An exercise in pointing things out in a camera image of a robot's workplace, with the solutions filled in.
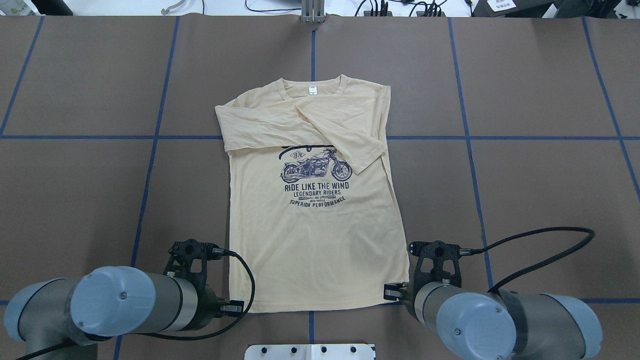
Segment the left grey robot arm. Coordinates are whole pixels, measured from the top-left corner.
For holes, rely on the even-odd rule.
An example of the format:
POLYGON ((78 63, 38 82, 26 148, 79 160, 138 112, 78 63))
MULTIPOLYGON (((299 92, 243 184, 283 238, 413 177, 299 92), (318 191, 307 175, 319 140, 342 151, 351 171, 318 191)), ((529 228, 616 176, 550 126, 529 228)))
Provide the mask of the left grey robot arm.
POLYGON ((7 304, 4 328, 26 345, 25 360, 96 360, 98 345, 124 335, 173 341, 201 336, 213 319, 247 314, 241 300, 218 297, 204 274, 162 275, 104 266, 78 278, 54 278, 21 289, 7 304))

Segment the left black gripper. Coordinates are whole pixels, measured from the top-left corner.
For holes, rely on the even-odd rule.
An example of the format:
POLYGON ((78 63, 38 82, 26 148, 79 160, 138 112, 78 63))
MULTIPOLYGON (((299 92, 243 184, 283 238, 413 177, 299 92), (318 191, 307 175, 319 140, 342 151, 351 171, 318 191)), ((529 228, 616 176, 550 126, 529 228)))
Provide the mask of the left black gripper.
POLYGON ((193 326, 208 326, 213 319, 222 317, 240 317, 245 310, 243 300, 220 299, 211 285, 194 285, 198 304, 194 317, 193 326))

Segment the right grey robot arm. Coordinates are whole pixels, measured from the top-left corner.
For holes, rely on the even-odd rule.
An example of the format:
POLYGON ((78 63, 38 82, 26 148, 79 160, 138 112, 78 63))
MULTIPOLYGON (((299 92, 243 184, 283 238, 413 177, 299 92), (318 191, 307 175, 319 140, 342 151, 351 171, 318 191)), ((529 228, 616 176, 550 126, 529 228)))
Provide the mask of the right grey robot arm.
POLYGON ((551 293, 471 292, 430 282, 384 285, 383 297, 400 301, 425 328, 464 360, 588 360, 604 333, 594 310, 578 298, 551 293))

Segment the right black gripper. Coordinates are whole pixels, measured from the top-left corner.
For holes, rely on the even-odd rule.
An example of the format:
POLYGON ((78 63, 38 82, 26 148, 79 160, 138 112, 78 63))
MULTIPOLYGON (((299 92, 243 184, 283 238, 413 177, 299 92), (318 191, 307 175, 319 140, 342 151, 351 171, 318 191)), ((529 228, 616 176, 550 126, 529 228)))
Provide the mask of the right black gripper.
POLYGON ((427 285, 413 282, 391 282, 383 286, 382 298, 391 302, 402 302, 407 312, 417 321, 425 320, 425 301, 430 290, 427 285))

